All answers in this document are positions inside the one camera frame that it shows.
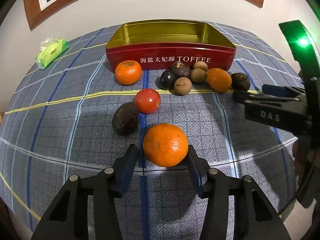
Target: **green light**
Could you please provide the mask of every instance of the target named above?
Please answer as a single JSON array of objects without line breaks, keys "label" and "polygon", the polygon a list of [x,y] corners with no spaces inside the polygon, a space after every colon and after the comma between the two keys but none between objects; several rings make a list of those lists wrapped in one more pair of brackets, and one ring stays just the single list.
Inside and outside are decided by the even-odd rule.
[{"label": "green light", "polygon": [[310,43],[309,43],[309,37],[308,36],[303,36],[301,37],[300,39],[298,39],[296,41],[296,43],[298,43],[298,45],[302,48],[305,48],[306,46],[308,46]]}]

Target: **red tomato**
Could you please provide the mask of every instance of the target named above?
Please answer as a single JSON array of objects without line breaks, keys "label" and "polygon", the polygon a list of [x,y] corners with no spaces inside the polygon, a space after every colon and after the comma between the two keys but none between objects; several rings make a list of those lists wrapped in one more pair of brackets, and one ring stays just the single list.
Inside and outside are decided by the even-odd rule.
[{"label": "red tomato", "polygon": [[140,90],[134,98],[134,103],[144,114],[156,112],[160,106],[161,98],[157,91],[151,88]]}]

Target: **white wall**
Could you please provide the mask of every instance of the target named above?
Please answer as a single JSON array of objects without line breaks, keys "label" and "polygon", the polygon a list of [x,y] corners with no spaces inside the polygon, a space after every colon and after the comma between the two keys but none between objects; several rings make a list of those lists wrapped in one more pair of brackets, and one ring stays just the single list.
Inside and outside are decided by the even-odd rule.
[{"label": "white wall", "polygon": [[0,27],[0,111],[5,111],[21,79],[48,36],[71,40],[125,22],[177,18],[212,21],[251,31],[296,70],[278,23],[299,19],[320,48],[320,23],[305,0],[264,0],[263,8],[244,0],[79,0],[60,10],[32,32],[23,0],[17,0]]}]

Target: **orange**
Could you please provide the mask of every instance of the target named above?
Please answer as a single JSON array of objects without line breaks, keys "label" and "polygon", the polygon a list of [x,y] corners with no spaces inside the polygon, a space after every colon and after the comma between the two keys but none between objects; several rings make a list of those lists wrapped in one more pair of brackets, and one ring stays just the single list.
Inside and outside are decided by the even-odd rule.
[{"label": "orange", "polygon": [[215,92],[223,93],[230,89],[232,79],[227,71],[221,68],[211,68],[207,72],[207,82]]},{"label": "orange", "polygon": [[140,79],[142,68],[138,62],[126,60],[117,65],[115,75],[120,84],[132,85]]},{"label": "orange", "polygon": [[171,167],[186,157],[188,139],[178,126],[161,123],[148,130],[142,147],[146,157],[153,164]]}]

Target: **red tin box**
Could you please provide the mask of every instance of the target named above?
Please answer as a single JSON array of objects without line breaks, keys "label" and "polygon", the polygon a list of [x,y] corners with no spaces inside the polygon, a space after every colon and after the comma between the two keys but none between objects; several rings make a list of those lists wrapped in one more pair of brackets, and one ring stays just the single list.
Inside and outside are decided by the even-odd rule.
[{"label": "red tin box", "polygon": [[149,20],[123,24],[106,45],[106,54],[112,72],[124,60],[139,62],[143,70],[167,69],[178,60],[229,70],[236,47],[207,23]]}]

